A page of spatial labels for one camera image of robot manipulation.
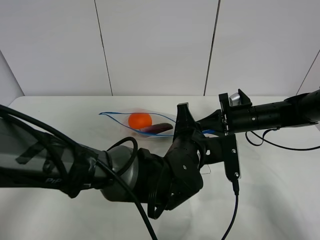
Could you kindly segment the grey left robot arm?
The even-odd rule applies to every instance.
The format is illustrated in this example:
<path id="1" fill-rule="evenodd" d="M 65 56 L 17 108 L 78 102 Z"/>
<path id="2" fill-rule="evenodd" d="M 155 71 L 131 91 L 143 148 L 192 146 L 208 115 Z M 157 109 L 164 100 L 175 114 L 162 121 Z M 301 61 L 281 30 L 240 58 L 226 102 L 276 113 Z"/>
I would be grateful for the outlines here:
<path id="1" fill-rule="evenodd" d="M 112 202 L 172 210 L 203 188 L 200 170 L 225 160 L 220 137 L 206 137 L 186 105 L 178 107 L 173 142 L 164 156 L 128 136 L 107 150 L 77 143 L 49 125 L 0 108 L 0 185 L 57 189 L 75 198 L 100 190 Z"/>

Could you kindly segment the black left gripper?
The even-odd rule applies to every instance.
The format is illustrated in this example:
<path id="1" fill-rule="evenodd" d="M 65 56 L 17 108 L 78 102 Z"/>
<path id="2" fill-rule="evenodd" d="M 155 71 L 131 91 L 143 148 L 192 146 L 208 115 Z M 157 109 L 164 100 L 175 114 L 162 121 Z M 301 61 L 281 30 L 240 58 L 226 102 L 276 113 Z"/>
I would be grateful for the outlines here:
<path id="1" fill-rule="evenodd" d="M 221 139 L 199 130 L 189 103 L 177 105 L 174 138 L 163 158 L 163 168 L 148 196 L 149 211 L 173 210 L 203 188 L 200 169 L 222 161 Z"/>

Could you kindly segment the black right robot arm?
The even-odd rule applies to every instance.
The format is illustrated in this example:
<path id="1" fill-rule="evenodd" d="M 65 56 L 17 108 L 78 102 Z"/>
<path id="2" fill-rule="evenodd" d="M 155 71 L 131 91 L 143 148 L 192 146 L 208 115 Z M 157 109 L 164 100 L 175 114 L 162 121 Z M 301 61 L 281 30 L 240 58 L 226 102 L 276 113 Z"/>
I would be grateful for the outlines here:
<path id="1" fill-rule="evenodd" d="M 198 121 L 202 131 L 217 136 L 257 130 L 304 127 L 320 121 L 320 91 L 303 93 L 283 101 L 253 105 L 241 90 L 219 95 L 221 109 Z"/>

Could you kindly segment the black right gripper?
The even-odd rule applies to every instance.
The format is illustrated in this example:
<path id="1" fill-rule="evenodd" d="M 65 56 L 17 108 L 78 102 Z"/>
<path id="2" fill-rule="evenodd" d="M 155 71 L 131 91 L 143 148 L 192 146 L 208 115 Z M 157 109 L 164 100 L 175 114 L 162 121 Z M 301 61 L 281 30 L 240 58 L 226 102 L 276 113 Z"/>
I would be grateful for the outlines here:
<path id="1" fill-rule="evenodd" d="M 250 108 L 251 106 L 230 106 L 227 93 L 218 95 L 220 109 L 197 121 L 204 134 L 228 135 L 234 131 L 233 111 Z"/>

